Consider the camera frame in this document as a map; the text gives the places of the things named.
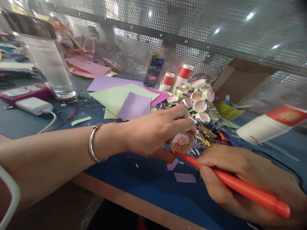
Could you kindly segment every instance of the cardboard box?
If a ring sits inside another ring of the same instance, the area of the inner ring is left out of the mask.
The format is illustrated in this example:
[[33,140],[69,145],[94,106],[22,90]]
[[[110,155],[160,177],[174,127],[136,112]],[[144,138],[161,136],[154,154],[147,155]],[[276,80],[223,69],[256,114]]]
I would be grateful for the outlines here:
[[235,58],[212,84],[215,95],[219,97],[214,102],[219,104],[229,95],[230,102],[236,104],[276,71],[260,63]]

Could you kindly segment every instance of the orange marker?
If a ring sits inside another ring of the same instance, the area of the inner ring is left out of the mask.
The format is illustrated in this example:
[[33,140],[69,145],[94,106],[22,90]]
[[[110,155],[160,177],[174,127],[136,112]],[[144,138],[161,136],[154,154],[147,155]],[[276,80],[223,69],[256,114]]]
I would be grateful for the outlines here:
[[[199,164],[196,162],[196,159],[194,157],[179,152],[176,152],[176,154],[180,156],[182,159],[184,159],[186,162],[190,163],[191,165],[199,169]],[[283,216],[284,218],[290,217],[289,205],[278,200],[273,195],[265,191],[262,191],[254,186],[251,186],[245,183],[244,181],[235,178],[218,169],[213,169],[213,171],[217,174],[220,180],[229,188],[237,191],[243,196],[261,205],[262,207],[265,207],[266,209]]]

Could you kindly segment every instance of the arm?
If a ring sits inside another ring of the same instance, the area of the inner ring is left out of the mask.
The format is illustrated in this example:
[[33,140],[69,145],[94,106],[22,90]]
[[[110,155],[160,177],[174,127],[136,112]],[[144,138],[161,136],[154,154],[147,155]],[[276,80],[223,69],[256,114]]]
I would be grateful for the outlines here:
[[[92,131],[92,126],[60,130],[0,145],[0,164],[20,188],[18,210],[40,201],[94,164],[89,155]],[[176,106],[129,122],[100,126],[93,139],[93,149],[100,160],[131,151],[172,163],[176,155],[163,150],[163,144],[187,131],[196,134],[195,124],[188,118],[185,105]],[[9,191],[0,180],[0,219],[10,200]]]

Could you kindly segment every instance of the bracelet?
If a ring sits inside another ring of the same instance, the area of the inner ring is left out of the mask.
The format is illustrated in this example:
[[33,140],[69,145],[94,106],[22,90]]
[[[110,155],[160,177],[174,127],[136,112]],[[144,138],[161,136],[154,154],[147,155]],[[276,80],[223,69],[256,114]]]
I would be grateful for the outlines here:
[[95,156],[94,151],[93,151],[93,138],[94,138],[94,134],[95,132],[98,130],[99,126],[104,125],[104,123],[98,123],[97,125],[93,126],[93,132],[90,138],[90,144],[89,144],[89,149],[90,149],[90,157],[93,161],[95,161],[96,163],[100,163],[100,162],[104,162],[106,161],[108,158],[104,159],[104,160],[98,160],[98,158]]

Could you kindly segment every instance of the light green paper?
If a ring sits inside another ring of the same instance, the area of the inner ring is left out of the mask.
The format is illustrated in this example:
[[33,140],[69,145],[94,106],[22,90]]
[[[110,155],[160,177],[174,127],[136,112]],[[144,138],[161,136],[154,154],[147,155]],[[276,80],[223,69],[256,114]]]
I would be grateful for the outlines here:
[[129,92],[140,96],[150,97],[151,101],[159,96],[159,94],[152,93],[147,89],[141,88],[134,84],[118,86],[89,94],[104,105],[110,112],[117,115]]
[[[155,112],[155,111],[158,111],[158,109],[157,109],[156,106],[151,107],[149,112],[151,113],[151,112]],[[114,113],[112,113],[112,112],[111,112],[110,110],[108,110],[107,108],[106,108],[106,110],[105,110],[105,116],[104,116],[103,118],[104,118],[104,119],[119,119],[118,116],[116,116]]]
[[82,119],[79,119],[79,120],[75,120],[75,121],[73,121],[73,122],[71,123],[71,125],[74,126],[74,125],[76,125],[76,124],[79,124],[79,123],[81,123],[81,122],[84,122],[84,121],[90,120],[90,119],[92,119],[92,118],[91,118],[91,117],[85,117],[85,118],[82,118]]

